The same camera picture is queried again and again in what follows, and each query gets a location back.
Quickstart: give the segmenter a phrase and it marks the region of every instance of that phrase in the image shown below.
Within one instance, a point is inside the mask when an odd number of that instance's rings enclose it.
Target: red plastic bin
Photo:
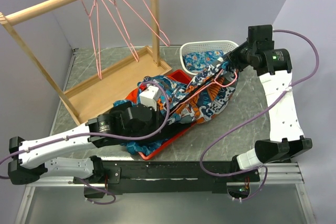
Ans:
[[[175,72],[172,72],[168,76],[170,76],[170,77],[174,78],[176,81],[182,82],[184,84],[189,84],[189,82],[191,81],[191,77],[188,76],[181,69],[178,69]],[[168,141],[166,141],[163,145],[161,145],[159,148],[157,148],[154,152],[152,152],[148,156],[146,156],[142,152],[139,152],[140,156],[142,157],[143,160],[150,160],[152,157],[154,157],[155,155],[157,155],[158,153],[160,153],[168,145],[170,145],[172,142],[174,142],[176,139],[178,139],[180,136],[182,136],[184,133],[186,133],[194,125],[195,125],[195,123],[192,124],[189,128],[187,128],[187,129],[185,129],[185,130],[177,133],[175,136],[173,136],[171,139],[169,139]]]

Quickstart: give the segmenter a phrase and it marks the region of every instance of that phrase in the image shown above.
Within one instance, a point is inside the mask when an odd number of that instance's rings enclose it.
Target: wooden base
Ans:
[[[79,116],[75,116],[67,107],[77,125],[107,112],[117,100],[125,97],[137,87],[145,76],[157,76],[170,73],[172,68],[164,61],[157,66],[153,61],[152,49],[146,46],[138,51],[139,62],[132,55],[104,69],[102,80],[98,75],[83,81],[65,92]]]

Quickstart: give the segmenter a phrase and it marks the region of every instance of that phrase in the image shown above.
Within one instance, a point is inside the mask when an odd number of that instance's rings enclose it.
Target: table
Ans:
[[[173,70],[182,68],[179,52],[180,47],[160,48],[161,57]],[[128,48],[103,49],[101,51],[102,69],[123,59],[129,54],[130,51]],[[90,76],[96,74],[96,72],[96,61],[93,49],[80,48],[76,50],[66,89],[88,79]],[[266,106],[266,97],[259,78],[253,68],[248,67],[240,74],[237,90],[233,98],[229,101],[228,106],[219,116],[210,122],[191,128],[185,135],[173,142],[152,160],[197,161],[202,151],[213,140],[237,124],[251,118]],[[76,124],[64,105],[61,104],[57,111],[52,134],[57,134],[73,127],[76,127]],[[270,125],[267,114],[220,141],[208,151],[204,159],[209,161],[231,160],[232,156],[253,148],[255,141],[268,139],[269,131]],[[97,155],[103,160],[142,160],[139,155],[130,155],[124,146],[107,146],[101,149],[78,151],[67,154],[64,157],[86,158],[92,155]]]

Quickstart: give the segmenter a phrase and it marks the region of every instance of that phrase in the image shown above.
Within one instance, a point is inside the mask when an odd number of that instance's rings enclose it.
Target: wooden frame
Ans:
[[[139,50],[139,62],[136,62],[133,56],[130,55],[103,70],[102,80],[99,80],[98,74],[96,74],[63,92],[13,26],[74,1],[77,0],[48,0],[7,16],[0,13],[0,24],[3,25],[55,89],[73,120],[79,125],[109,110],[113,107],[114,101],[124,99],[130,91],[137,87],[137,82],[142,80],[143,77],[166,74],[172,69],[165,61],[160,59],[159,39],[152,33],[152,49],[146,46]],[[159,0],[151,0],[151,12],[159,22]],[[159,27],[154,19],[152,19],[152,29],[159,34]],[[115,82],[118,79],[123,80],[122,87]]]

